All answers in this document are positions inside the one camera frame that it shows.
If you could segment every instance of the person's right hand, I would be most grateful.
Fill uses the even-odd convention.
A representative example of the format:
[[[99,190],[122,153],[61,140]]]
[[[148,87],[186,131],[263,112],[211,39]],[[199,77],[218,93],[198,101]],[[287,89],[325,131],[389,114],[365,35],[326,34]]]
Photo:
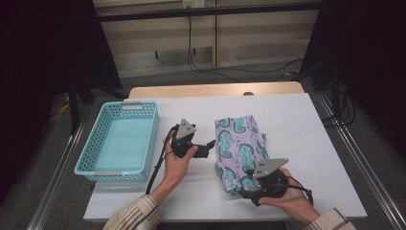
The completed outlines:
[[[286,175],[293,177],[287,169],[280,168]],[[289,178],[289,184],[299,186],[298,182]],[[297,219],[305,224],[309,224],[316,220],[320,214],[307,200],[305,193],[301,190],[287,189],[286,193],[281,198],[263,197],[259,200],[259,204],[276,206],[283,209],[292,218]]]

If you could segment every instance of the gray carpet floor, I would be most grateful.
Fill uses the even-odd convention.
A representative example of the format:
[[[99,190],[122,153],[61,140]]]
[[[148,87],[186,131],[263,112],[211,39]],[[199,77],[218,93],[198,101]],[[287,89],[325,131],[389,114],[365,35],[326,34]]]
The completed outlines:
[[[275,69],[283,63],[271,63],[261,65],[241,66],[241,68],[251,70],[270,70]],[[287,68],[287,71],[299,70],[300,63],[295,63]],[[241,72],[237,70],[217,70],[220,74],[232,77],[229,79],[214,72],[194,73],[192,71],[171,73],[165,75],[154,75],[148,77],[122,79],[124,89],[123,93],[128,95],[133,87],[153,86],[153,85],[177,85],[177,84],[200,84],[200,83],[229,83],[229,82],[262,82],[278,79],[282,71],[260,74],[253,72]],[[283,77],[280,81],[288,81],[290,77]],[[322,106],[318,94],[312,87],[311,78],[302,81],[305,92],[309,93],[316,110],[321,118],[327,116]],[[99,109],[105,102],[118,101],[117,99],[94,90],[96,101],[93,104],[83,104],[79,101],[79,110],[81,115],[90,111],[88,122],[85,121],[83,136],[86,136],[92,127],[92,122],[99,113]],[[53,111],[58,111],[65,100],[66,95],[61,95],[54,100]],[[388,190],[395,201],[399,210],[406,213],[406,162],[395,151],[391,143],[379,134],[374,128],[368,114],[362,106],[355,102],[356,118],[349,126],[350,133],[359,148],[365,154],[371,164],[377,177]],[[47,185],[49,184],[61,154],[66,148],[70,138],[71,117],[69,110],[62,114],[56,114],[51,117],[43,133],[42,141],[37,148],[37,154],[33,158],[30,166],[21,173],[21,180],[15,184],[8,197],[0,205],[0,229],[27,229],[34,211],[42,198]],[[368,217],[353,219],[357,229],[393,229],[386,214],[381,208],[367,181],[354,163],[347,147],[344,145],[341,137],[335,128],[327,128],[327,134],[336,148],[337,153],[342,160],[352,184],[359,194],[360,199],[367,210]],[[49,212],[43,229],[102,229],[102,224],[83,220],[83,214],[87,202],[92,193],[92,183],[86,179],[77,176],[73,172],[78,161],[81,148],[84,146],[85,138],[81,138],[78,146],[68,163],[65,176],[61,181],[60,188],[57,191],[56,199]],[[228,224],[193,224],[193,225],[169,225],[163,224],[160,229],[283,229],[277,223],[228,223]],[[287,229],[302,229],[303,226],[291,221]]]

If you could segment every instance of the basket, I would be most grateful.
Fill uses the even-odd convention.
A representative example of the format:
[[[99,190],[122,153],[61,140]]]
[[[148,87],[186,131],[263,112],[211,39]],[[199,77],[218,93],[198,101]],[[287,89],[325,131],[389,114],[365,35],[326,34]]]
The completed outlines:
[[[156,102],[105,103],[75,174],[92,181],[146,181],[158,123]]]

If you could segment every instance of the floor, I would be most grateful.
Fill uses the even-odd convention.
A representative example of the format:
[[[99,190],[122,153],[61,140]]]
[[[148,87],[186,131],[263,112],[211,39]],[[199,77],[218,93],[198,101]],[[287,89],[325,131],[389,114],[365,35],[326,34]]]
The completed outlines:
[[[197,57],[196,63],[204,63],[204,57]],[[249,70],[272,70],[281,67],[286,62],[282,63],[263,63],[239,66]],[[300,68],[300,62],[290,65],[286,68],[287,72],[295,72]],[[172,71],[167,68],[166,73],[149,73],[148,77],[122,78],[124,93],[128,93],[135,86],[151,86],[151,85],[173,85],[173,84],[195,84],[195,83],[227,83],[238,81],[272,81],[281,76],[281,71],[268,72],[260,74],[255,72],[241,72],[231,69],[217,70],[216,72],[196,73],[185,69],[176,69]],[[289,79],[289,76],[284,76],[283,81]],[[321,118],[325,118],[328,114],[325,110],[323,102],[320,100],[320,93],[315,92],[312,88],[311,78],[303,80],[301,84],[305,92],[309,93],[316,109],[320,113]],[[109,95],[95,90],[94,94],[97,99],[94,104],[82,104],[79,102],[80,111],[86,111],[89,106],[100,106],[103,102],[114,101]],[[52,113],[59,111],[61,105],[66,99],[66,95],[60,95],[54,99]],[[357,147],[362,150],[368,164],[372,168],[372,172],[379,178],[380,182],[389,198],[394,203],[402,214],[406,213],[406,162],[400,157],[391,143],[379,134],[374,128],[373,121],[368,114],[363,111],[362,105],[355,102],[357,115],[355,121],[348,126],[348,130]],[[96,116],[97,111],[91,112],[90,117]],[[42,142],[38,146],[37,156],[32,164],[23,173],[21,180],[11,189],[9,196],[0,206],[0,229],[33,229],[32,218],[37,214],[37,207],[47,192],[47,186],[52,181],[54,171],[58,167],[61,154],[66,149],[66,145],[72,136],[70,135],[70,113],[67,110],[61,114],[55,114],[51,117],[46,130],[43,133]],[[366,176],[361,173],[359,166],[355,163],[354,155],[348,147],[343,143],[343,139],[336,128],[328,127],[326,129],[331,142],[336,148],[339,157],[345,162],[346,170],[349,173],[350,179],[364,204],[368,217],[362,219],[354,219],[353,223],[357,229],[392,229],[391,222],[387,218],[387,213],[382,210],[382,204],[377,198],[379,195],[372,192],[371,183]],[[60,181],[59,190],[56,191],[56,196],[50,202],[52,208],[45,210],[46,220],[39,223],[37,229],[101,229],[102,224],[97,224],[82,219],[83,212],[86,208],[86,200],[91,195],[92,184],[88,181],[78,181],[72,172],[73,165],[77,161],[78,154],[75,153],[72,159],[67,163],[67,169],[63,169],[65,173],[63,180]],[[262,226],[243,225],[244,229],[265,229],[269,223],[264,223]],[[288,229],[302,229],[302,225],[292,221],[287,225]],[[217,226],[209,226],[209,228],[218,228]]]

